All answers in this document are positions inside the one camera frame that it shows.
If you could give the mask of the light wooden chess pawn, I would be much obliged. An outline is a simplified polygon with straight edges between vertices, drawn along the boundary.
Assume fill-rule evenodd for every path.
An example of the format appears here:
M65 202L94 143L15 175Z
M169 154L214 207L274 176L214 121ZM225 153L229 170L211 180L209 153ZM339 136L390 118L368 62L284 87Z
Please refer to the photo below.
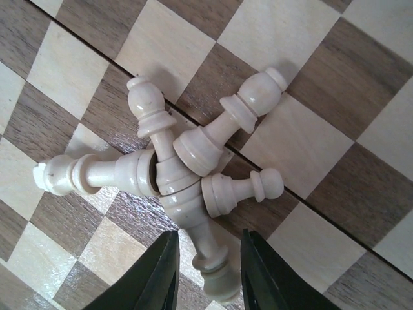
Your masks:
M212 218L229 214L237 204L247 198L255 198L258 203L266 199L276 199L284 191L281 174L273 168L261 172L252 171L250 177L235 180L223 174L214 174L201 180L203 199L207 212Z

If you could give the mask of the light wooden chess piece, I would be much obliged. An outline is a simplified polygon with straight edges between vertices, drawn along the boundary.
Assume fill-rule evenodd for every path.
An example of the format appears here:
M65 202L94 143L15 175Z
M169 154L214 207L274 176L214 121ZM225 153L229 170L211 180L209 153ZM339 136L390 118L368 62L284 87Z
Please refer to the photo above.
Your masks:
M136 196L158 196L156 163L153 149L138 150L114 161L103 161L95 154L79 159L64 154L38 163L33 177L40 189L56 196L95 194L102 187L116 187Z

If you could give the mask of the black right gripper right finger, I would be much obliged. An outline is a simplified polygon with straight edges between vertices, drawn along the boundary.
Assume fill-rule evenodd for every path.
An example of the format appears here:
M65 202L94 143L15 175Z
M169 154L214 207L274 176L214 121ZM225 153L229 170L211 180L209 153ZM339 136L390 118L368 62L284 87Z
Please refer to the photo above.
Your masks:
M332 309L256 231L243 229L241 281L245 309Z

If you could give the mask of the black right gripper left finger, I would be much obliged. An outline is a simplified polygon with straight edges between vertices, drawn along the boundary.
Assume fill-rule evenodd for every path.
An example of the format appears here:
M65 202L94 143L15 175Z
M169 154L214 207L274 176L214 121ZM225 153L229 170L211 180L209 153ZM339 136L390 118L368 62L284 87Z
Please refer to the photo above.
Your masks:
M175 309L178 287L179 235L166 231L85 309Z

